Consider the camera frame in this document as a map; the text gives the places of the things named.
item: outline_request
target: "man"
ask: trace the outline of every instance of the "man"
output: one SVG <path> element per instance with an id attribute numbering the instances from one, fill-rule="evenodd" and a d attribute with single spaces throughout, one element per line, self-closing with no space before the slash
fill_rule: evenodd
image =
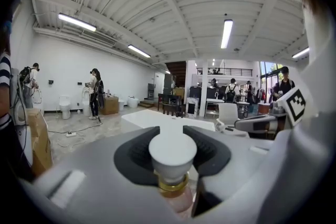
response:
<path id="1" fill-rule="evenodd" d="M 33 67 L 30 70 L 29 74 L 30 79 L 27 83 L 24 83 L 23 86 L 23 99 L 25 101 L 26 108 L 28 109 L 33 108 L 32 95 L 35 89 L 38 89 L 38 84 L 36 82 L 38 71 L 40 71 L 40 69 L 38 68 L 38 63 L 34 63 Z"/>
<path id="2" fill-rule="evenodd" d="M 273 101 L 277 101 L 279 98 L 279 91 L 282 91 L 282 95 L 286 94 L 287 92 L 289 92 L 292 88 L 295 87 L 295 83 L 294 81 L 290 80 L 288 78 L 289 76 L 289 69 L 288 67 L 282 67 L 281 69 L 281 73 L 284 76 L 284 79 L 279 81 L 279 83 L 277 83 L 274 86 L 273 89 Z"/>
<path id="3" fill-rule="evenodd" d="M 235 79 L 231 79 L 231 84 L 226 87 L 225 95 L 227 103 L 236 103 L 237 96 L 239 95 L 239 89 Z"/>
<path id="4" fill-rule="evenodd" d="M 247 82 L 247 90 L 245 92 L 247 92 L 247 102 L 252 104 L 252 85 L 250 81 Z"/>

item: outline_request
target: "concrete floor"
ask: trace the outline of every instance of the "concrete floor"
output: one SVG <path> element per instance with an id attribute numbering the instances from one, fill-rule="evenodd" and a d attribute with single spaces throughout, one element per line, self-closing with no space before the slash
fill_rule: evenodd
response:
<path id="1" fill-rule="evenodd" d="M 71 117 L 68 120 L 63 120 L 60 113 L 45 114 L 44 117 L 48 124 L 48 135 L 51 142 L 51 153 L 54 164 L 58 163 L 68 153 L 75 151 L 87 143 L 103 137 L 121 134 L 121 116 L 144 109 L 146 108 L 142 108 L 140 106 L 135 109 L 125 106 L 124 110 L 118 114 L 106 116 L 101 115 L 101 125 L 99 125 L 98 120 L 90 120 L 82 113 L 77 114 L 76 112 L 72 112 Z M 216 118 L 211 116 L 198 118 L 198 120 L 216 123 Z M 63 133 L 75 131 L 79 132 L 77 132 L 77 135 L 73 137 L 66 137 L 65 133 Z"/>

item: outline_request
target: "black pants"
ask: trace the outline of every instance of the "black pants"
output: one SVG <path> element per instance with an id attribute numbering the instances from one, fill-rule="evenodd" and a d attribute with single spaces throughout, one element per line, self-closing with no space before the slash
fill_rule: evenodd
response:
<path id="1" fill-rule="evenodd" d="M 29 162 L 26 155 L 23 154 L 23 149 L 21 147 L 19 138 L 15 132 L 14 123 L 10 124 L 0 131 L 2 134 L 2 143 L 4 147 L 2 148 L 2 154 L 4 158 L 8 161 L 13 173 L 20 178 L 23 178 L 29 182 L 34 180 L 34 175 L 30 169 Z"/>
<path id="2" fill-rule="evenodd" d="M 96 94 L 90 94 L 90 107 L 92 116 L 98 116 L 98 101 Z"/>

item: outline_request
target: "white cap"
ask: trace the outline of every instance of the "white cap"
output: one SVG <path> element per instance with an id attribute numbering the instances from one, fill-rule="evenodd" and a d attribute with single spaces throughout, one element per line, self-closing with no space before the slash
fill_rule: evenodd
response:
<path id="1" fill-rule="evenodd" d="M 197 152 L 196 143 L 189 136 L 159 134 L 149 143 L 154 169 L 168 184 L 178 184 L 190 170 Z"/>

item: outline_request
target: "ceiling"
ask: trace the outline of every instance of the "ceiling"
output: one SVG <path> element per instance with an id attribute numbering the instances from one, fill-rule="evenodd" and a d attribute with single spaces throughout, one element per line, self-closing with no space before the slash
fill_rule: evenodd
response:
<path id="1" fill-rule="evenodd" d="M 295 66 L 291 56 L 308 46 L 301 4 L 294 0 L 33 0 L 33 7 L 39 33 L 116 51 L 147 65 L 216 58 Z M 58 13 L 97 26 L 105 40 L 83 35 L 60 21 Z M 220 49 L 225 19 L 234 26 L 228 47 Z M 133 53 L 129 44 L 151 58 Z"/>

